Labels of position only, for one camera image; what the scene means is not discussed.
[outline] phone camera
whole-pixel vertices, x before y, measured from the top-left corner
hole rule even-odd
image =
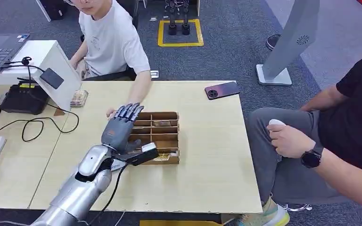
[[[211,90],[207,93],[209,95],[209,97],[211,98],[215,98],[218,96],[218,92],[216,90]]]

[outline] wristwatch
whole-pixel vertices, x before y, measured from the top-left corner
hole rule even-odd
[[[316,143],[314,148],[302,154],[301,161],[307,168],[318,167],[321,163],[321,154],[324,147],[320,143]]]

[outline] black robot foot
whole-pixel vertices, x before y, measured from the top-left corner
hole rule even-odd
[[[177,25],[169,25],[169,35],[177,34]]]
[[[183,24],[182,25],[182,34],[183,35],[189,35],[190,34],[190,25],[189,24]]]

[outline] black t-shirt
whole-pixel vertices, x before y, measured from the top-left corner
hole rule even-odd
[[[320,113],[320,141],[339,158],[362,169],[362,60],[337,83],[337,89],[349,99]]]

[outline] gray pants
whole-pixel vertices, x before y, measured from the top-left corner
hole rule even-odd
[[[313,169],[303,166],[300,159],[280,156],[271,145],[269,131],[266,129],[271,119],[278,119],[319,142],[319,114],[318,111],[260,108],[249,115],[247,135],[262,203],[268,200],[271,192],[274,196],[288,196],[282,198],[283,201],[310,204],[319,203],[322,198],[340,196]]]

